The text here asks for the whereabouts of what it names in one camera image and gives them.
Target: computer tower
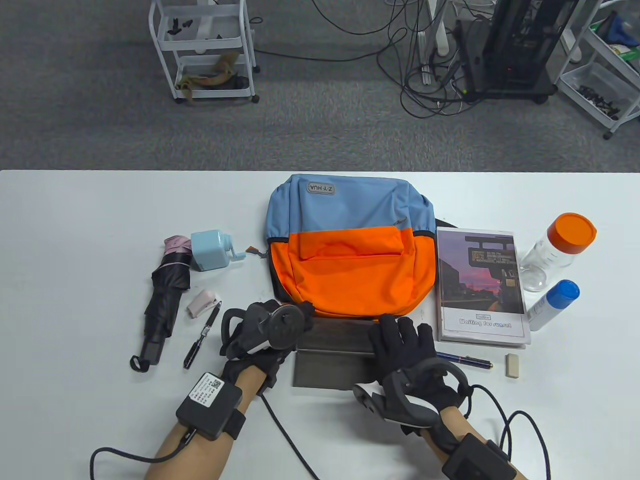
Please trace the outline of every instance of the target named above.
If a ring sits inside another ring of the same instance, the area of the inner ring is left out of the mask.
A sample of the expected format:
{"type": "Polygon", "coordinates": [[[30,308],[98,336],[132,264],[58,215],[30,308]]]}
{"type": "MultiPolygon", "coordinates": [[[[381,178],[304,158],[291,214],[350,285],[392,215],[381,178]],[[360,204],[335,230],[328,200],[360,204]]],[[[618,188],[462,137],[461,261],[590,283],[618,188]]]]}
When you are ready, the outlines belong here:
{"type": "Polygon", "coordinates": [[[579,0],[499,0],[493,18],[458,21],[467,91],[475,99],[546,101],[546,64],[579,0]]]}

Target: light blue pencil sharpener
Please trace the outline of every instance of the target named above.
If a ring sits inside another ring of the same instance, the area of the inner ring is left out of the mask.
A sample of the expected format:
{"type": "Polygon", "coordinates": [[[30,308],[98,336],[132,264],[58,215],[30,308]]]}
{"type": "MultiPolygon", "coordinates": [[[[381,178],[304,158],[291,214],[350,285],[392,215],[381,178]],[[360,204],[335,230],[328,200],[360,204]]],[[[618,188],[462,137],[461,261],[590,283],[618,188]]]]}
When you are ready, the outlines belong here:
{"type": "Polygon", "coordinates": [[[245,252],[236,253],[231,235],[220,230],[191,234],[191,251],[200,271],[224,268],[231,260],[242,260],[246,257],[245,252]]]}

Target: blue cap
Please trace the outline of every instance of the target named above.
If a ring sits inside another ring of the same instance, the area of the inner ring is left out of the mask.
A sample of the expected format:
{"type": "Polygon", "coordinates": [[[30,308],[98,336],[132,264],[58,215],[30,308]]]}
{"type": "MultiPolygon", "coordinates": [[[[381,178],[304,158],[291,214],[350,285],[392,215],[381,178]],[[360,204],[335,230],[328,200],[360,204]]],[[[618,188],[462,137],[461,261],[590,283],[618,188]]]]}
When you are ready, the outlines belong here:
{"type": "Polygon", "coordinates": [[[578,285],[571,280],[560,280],[547,292],[547,301],[556,310],[564,310],[579,296],[580,289],[578,285]]]}

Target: hand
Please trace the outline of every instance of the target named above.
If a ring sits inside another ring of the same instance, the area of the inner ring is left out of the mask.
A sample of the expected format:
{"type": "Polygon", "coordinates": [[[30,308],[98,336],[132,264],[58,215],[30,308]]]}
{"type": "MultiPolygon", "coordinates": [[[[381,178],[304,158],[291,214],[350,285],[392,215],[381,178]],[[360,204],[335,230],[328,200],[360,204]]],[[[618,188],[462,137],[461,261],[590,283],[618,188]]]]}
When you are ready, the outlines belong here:
{"type": "MultiPolygon", "coordinates": [[[[381,316],[380,322],[369,330],[369,340],[376,356],[380,385],[383,378],[391,372],[410,368],[426,358],[436,357],[430,325],[418,325],[416,333],[409,317],[401,317],[396,322],[391,315],[381,316]]],[[[449,406],[457,407],[460,396],[453,388],[445,385],[442,376],[443,374],[435,371],[425,372],[415,382],[409,395],[426,400],[439,412],[449,406]]]]}
{"type": "MultiPolygon", "coordinates": [[[[262,305],[269,312],[275,311],[280,304],[275,300],[269,300],[262,305]]],[[[298,305],[300,310],[302,310],[305,316],[305,332],[311,330],[313,326],[313,314],[315,312],[313,305],[309,302],[303,302],[298,305]]],[[[240,322],[233,334],[229,337],[229,340],[225,345],[222,346],[220,354],[224,355],[228,345],[233,342],[242,332],[244,321],[240,322]]],[[[228,360],[225,364],[225,368],[222,370],[222,378],[233,381],[234,383],[237,381],[240,373],[254,365],[258,367],[261,371],[263,371],[267,378],[258,391],[258,395],[261,394],[266,388],[273,388],[273,385],[276,383],[276,374],[280,369],[280,365],[287,358],[289,353],[295,350],[295,346],[283,350],[277,350],[274,348],[266,348],[263,350],[259,350],[252,354],[243,355],[241,358],[236,358],[235,360],[228,360]]]]}
{"type": "Polygon", "coordinates": [[[258,367],[263,371],[267,378],[262,384],[258,395],[265,391],[267,388],[273,388],[276,383],[276,374],[280,369],[280,365],[287,358],[287,355],[293,351],[293,348],[286,350],[274,350],[273,348],[266,348],[260,350],[254,354],[247,355],[244,358],[236,358],[235,360],[227,360],[225,368],[222,370],[222,378],[235,383],[240,374],[251,367],[252,365],[258,367]]]}

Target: white cart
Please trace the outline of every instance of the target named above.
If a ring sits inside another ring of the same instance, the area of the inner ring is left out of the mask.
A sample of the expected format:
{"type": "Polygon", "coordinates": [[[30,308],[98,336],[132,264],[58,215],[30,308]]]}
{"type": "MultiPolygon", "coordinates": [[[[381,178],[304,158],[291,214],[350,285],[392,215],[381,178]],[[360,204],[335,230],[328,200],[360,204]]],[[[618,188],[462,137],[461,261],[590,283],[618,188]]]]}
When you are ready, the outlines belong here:
{"type": "Polygon", "coordinates": [[[569,98],[607,128],[607,132],[603,135],[605,140],[609,140],[620,125],[640,116],[640,75],[626,61],[622,60],[611,50],[590,27],[593,18],[599,10],[626,1],[628,0],[610,0],[606,2],[598,0],[598,2],[596,2],[556,78],[556,85],[564,94],[569,96],[569,98]],[[586,65],[567,72],[566,68],[569,61],[574,52],[579,48],[578,45],[581,41],[585,41],[592,46],[594,49],[593,54],[586,65]],[[601,66],[599,63],[595,63],[595,60],[599,56],[601,56],[608,65],[617,70],[619,75],[616,75],[616,73],[601,66]],[[583,85],[593,88],[599,95],[604,97],[606,101],[613,102],[617,108],[620,108],[620,112],[615,116],[606,115],[578,92],[579,88],[583,85]]]}
{"type": "Polygon", "coordinates": [[[149,31],[153,38],[158,57],[162,63],[166,80],[177,103],[185,101],[184,94],[176,88],[184,75],[206,76],[213,73],[213,66],[220,54],[210,51],[241,51],[235,69],[238,75],[248,78],[249,85],[240,89],[193,90],[194,99],[220,99],[247,97],[258,103],[255,94],[253,74],[260,72],[255,64],[253,38],[249,26],[246,1],[233,4],[217,4],[215,0],[198,0],[198,5],[163,6],[161,0],[152,0],[149,9],[149,31]],[[156,10],[160,13],[160,23],[156,29],[156,10]],[[177,19],[177,30],[173,30],[177,19]],[[172,79],[163,52],[173,52],[177,65],[175,79],[172,79]]]}

